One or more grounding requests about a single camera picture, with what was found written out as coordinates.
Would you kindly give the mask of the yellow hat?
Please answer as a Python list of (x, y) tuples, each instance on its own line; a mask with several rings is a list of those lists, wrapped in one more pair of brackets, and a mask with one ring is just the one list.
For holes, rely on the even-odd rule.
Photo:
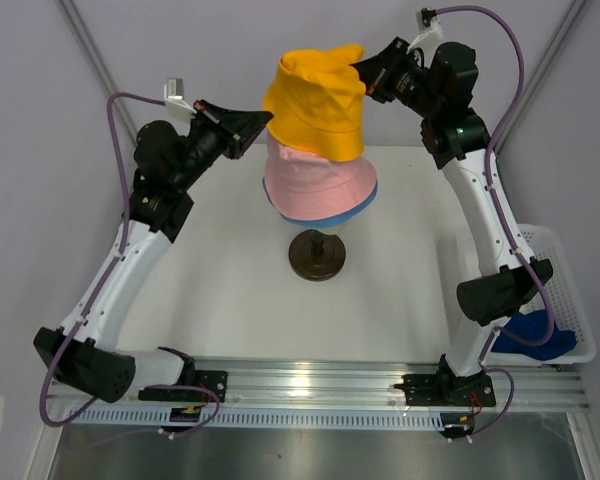
[(364, 150), (365, 84), (353, 64), (358, 44), (283, 54), (262, 100), (273, 114), (269, 135), (279, 143), (334, 162), (349, 162)]

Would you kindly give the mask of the pink bucket hat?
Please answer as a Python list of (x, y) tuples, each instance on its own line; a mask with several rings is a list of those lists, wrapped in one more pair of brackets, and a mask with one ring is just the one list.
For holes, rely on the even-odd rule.
[(363, 157), (335, 162), (269, 137), (263, 188), (286, 221), (330, 228), (373, 202), (378, 179), (372, 163)]

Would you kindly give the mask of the blue bucket hat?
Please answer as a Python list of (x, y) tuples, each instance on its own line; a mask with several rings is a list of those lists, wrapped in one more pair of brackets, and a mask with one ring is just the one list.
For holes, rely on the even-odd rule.
[(345, 223), (366, 209), (378, 191), (376, 177), (299, 182), (262, 180), (269, 204), (285, 221), (313, 227)]

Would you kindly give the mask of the cream mannequin head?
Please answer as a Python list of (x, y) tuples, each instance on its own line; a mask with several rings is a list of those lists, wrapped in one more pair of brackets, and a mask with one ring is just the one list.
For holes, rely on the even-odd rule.
[(337, 234), (307, 229), (291, 241), (288, 260), (300, 278), (311, 282), (327, 281), (338, 275), (344, 267), (346, 247)]

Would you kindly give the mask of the dark blue hat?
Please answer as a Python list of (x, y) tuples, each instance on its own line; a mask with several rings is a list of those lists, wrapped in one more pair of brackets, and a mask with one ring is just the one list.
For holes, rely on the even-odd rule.
[[(546, 333), (547, 325), (548, 315), (542, 309), (528, 314), (517, 314), (509, 320), (506, 329), (526, 340), (538, 341)], [(554, 325), (551, 337), (542, 345), (523, 345), (510, 336), (499, 335), (491, 351), (502, 354), (519, 354), (538, 361), (548, 361), (570, 352), (576, 345), (577, 337), (574, 331), (561, 330)]]

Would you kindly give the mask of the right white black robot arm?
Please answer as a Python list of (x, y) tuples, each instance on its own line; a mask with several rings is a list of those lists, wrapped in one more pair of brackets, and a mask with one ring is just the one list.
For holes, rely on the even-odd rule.
[(379, 103), (398, 100), (421, 117), (422, 142), (461, 205), (481, 275), (456, 288), (464, 318), (436, 372), (407, 374), (396, 387), (409, 406), (492, 407), (495, 395), (485, 357), (500, 335), (530, 347), (550, 339), (552, 324), (537, 340), (516, 335), (506, 325), (535, 296), (547, 295), (544, 286), (553, 267), (528, 246), (499, 193), (492, 138), (470, 106), (479, 75), (475, 51), (445, 42), (430, 65), (417, 60), (415, 51), (395, 38), (354, 67), (368, 97)]

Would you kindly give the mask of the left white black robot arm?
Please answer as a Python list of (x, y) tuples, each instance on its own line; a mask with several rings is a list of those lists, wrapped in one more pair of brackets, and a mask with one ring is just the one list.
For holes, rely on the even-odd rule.
[(135, 389), (150, 398), (167, 393), (178, 401), (195, 391), (192, 357), (169, 347), (123, 352), (117, 348), (119, 335), (145, 280), (191, 213), (189, 189), (218, 158), (241, 158), (273, 115), (205, 100), (164, 105), (182, 112), (189, 131), (181, 135), (165, 120), (138, 131), (133, 185), (123, 189), (122, 222), (106, 260), (62, 324), (41, 328), (34, 338), (47, 368), (42, 400), (52, 381), (108, 403)]

